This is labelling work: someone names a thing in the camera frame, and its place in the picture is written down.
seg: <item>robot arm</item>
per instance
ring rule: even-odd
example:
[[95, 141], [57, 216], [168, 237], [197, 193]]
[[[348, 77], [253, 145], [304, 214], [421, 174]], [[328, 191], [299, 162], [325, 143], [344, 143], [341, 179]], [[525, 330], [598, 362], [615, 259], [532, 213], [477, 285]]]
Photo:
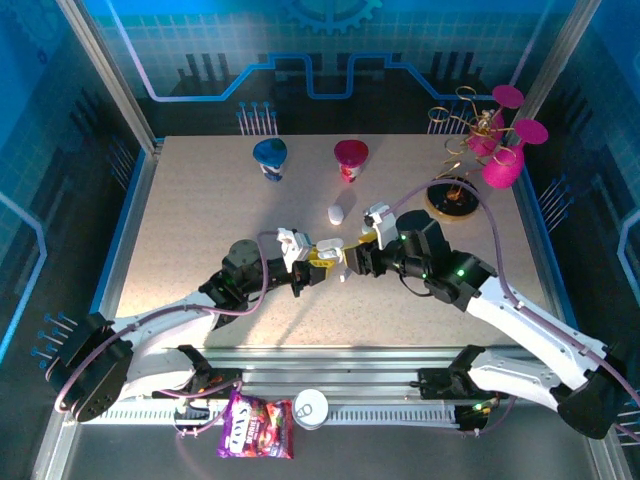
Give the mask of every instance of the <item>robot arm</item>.
[[[377, 206], [377, 210], [386, 209]], [[628, 395], [586, 353], [605, 359], [626, 376], [637, 371], [633, 348], [622, 343], [607, 346], [588, 337], [509, 287], [518, 300], [514, 305], [504, 294], [496, 271], [472, 254], [452, 251], [438, 223], [425, 211], [407, 212], [394, 219], [393, 225], [389, 217], [392, 215], [365, 217], [376, 234], [345, 250], [349, 268], [374, 277], [391, 270], [420, 278], [434, 298], [493, 325], [539, 359], [509, 359], [470, 345], [449, 367], [457, 393], [471, 395], [481, 390], [515, 395], [557, 411], [566, 423], [588, 437], [604, 438]], [[524, 307], [576, 343], [536, 323], [522, 312]], [[577, 344], [585, 348], [580, 350]]]
[[[320, 253], [313, 247], [306, 252], [313, 258], [309, 261], [268, 260], [267, 292], [290, 285], [297, 297], [304, 287], [322, 282], [335, 260], [318, 259]], [[85, 422], [125, 398], [156, 396], [161, 390], [192, 394], [208, 388], [219, 383], [220, 372], [209, 365], [198, 348], [204, 346], [211, 331], [237, 318], [232, 314], [212, 313], [209, 309], [248, 310], [249, 297], [261, 291], [262, 281], [257, 244], [251, 240], [236, 242], [223, 259], [222, 269], [197, 292], [144, 314], [113, 321], [93, 314], [78, 322], [51, 359], [45, 378], [60, 392], [81, 362], [107, 339], [143, 318], [156, 316], [153, 322], [137, 325], [100, 353], [64, 396], [64, 408], [70, 410], [76, 420]]]
[[[305, 286], [322, 282], [338, 265], [343, 281], [349, 271], [374, 277], [392, 271], [419, 278], [435, 299], [490, 323], [539, 359], [504, 358], [470, 345], [448, 368], [457, 397], [480, 391], [525, 398], [557, 411], [584, 435], [603, 438], [627, 400], [624, 390], [576, 344], [541, 327], [521, 309], [526, 306], [541, 315], [623, 375], [634, 371], [632, 351], [618, 345], [607, 347], [567, 327], [511, 289], [519, 301], [513, 305], [504, 296], [495, 270], [470, 253], [452, 251], [439, 224], [425, 211], [410, 211], [396, 220], [388, 210], [384, 204], [371, 207], [365, 223], [372, 232], [350, 247], [344, 247], [340, 239], [313, 245], [306, 234], [279, 229], [282, 258], [267, 261], [267, 291], [290, 285], [298, 297]], [[195, 393], [219, 383], [218, 372], [197, 348], [203, 347], [211, 331], [237, 316], [208, 309], [246, 311], [249, 296], [261, 291], [262, 282], [257, 245], [250, 240], [236, 242], [223, 259], [222, 269], [197, 292], [172, 304], [171, 313], [127, 333], [97, 356], [65, 395], [65, 408], [82, 422], [99, 416], [118, 399], [157, 395], [164, 389]], [[60, 347], [47, 369], [47, 380], [60, 391], [90, 352], [147, 315], [113, 322], [90, 316]]]

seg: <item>pink cup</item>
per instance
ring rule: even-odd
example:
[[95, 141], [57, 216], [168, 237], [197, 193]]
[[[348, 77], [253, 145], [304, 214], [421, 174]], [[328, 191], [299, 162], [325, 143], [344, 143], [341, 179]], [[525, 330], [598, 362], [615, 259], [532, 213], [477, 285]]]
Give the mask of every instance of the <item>pink cup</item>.
[[333, 153], [340, 164], [342, 179], [351, 183], [362, 171], [369, 156], [369, 147], [360, 140], [342, 140], [336, 144]]
[[544, 125], [528, 118], [518, 120], [514, 129], [520, 137], [520, 143], [498, 150], [482, 169], [482, 177], [493, 188], [509, 188], [513, 185], [524, 169], [524, 146], [527, 143], [540, 145], [549, 138]]
[[471, 138], [467, 141], [469, 149], [478, 157], [488, 157], [491, 155], [500, 143], [500, 140], [502, 140], [504, 132], [497, 131], [504, 128], [502, 110], [505, 108], [519, 108], [524, 103], [522, 92], [511, 85], [498, 85], [493, 89], [491, 94], [496, 103], [500, 105], [500, 108], [493, 114], [489, 133], [487, 135], [481, 135], [477, 129], [475, 131], [471, 129]]
[[493, 115], [491, 121], [492, 131], [488, 135], [482, 135], [471, 129], [471, 138], [467, 140], [469, 149], [479, 157], [488, 157], [491, 155], [504, 135], [504, 132], [498, 131], [500, 128], [504, 128], [504, 118], [502, 113], [497, 112]]

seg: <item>white can lid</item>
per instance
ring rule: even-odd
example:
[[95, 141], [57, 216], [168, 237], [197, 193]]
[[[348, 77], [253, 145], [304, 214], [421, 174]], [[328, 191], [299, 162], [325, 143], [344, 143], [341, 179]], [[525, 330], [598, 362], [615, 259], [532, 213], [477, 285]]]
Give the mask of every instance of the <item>white can lid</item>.
[[293, 401], [293, 416], [301, 425], [322, 425], [329, 415], [327, 397], [319, 390], [303, 390]]

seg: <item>table surface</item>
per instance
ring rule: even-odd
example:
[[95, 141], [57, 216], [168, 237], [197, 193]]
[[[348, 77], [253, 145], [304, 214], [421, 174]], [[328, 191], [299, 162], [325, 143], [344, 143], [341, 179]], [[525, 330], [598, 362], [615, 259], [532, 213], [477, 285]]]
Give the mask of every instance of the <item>table surface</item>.
[[[359, 138], [370, 149], [364, 171], [351, 185], [340, 178], [335, 144]], [[142, 313], [195, 291], [221, 268], [229, 247], [263, 230], [296, 228], [312, 240], [361, 235], [362, 212], [392, 204], [442, 170], [442, 135], [283, 136], [284, 178], [268, 181], [252, 157], [257, 136], [167, 137], [149, 194], [118, 316]], [[480, 177], [471, 177], [479, 183]], [[333, 226], [327, 208], [340, 203], [346, 218]], [[492, 190], [488, 202], [501, 234], [509, 283], [546, 307], [512, 191]], [[424, 207], [422, 194], [404, 207]], [[482, 210], [443, 224], [453, 249], [495, 265], [491, 230]], [[279, 253], [266, 240], [271, 258]], [[410, 282], [416, 289], [419, 282]], [[465, 346], [513, 342], [492, 326], [434, 299], [411, 295], [396, 275], [352, 275], [305, 288], [271, 292], [254, 314], [216, 330], [205, 346]]]

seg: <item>purple snack bag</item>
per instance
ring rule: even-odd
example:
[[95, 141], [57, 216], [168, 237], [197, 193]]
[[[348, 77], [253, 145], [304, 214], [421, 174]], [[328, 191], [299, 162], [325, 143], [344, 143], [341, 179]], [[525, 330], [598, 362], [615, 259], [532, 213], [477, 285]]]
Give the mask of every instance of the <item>purple snack bag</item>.
[[267, 402], [231, 392], [218, 456], [293, 458], [291, 400]]

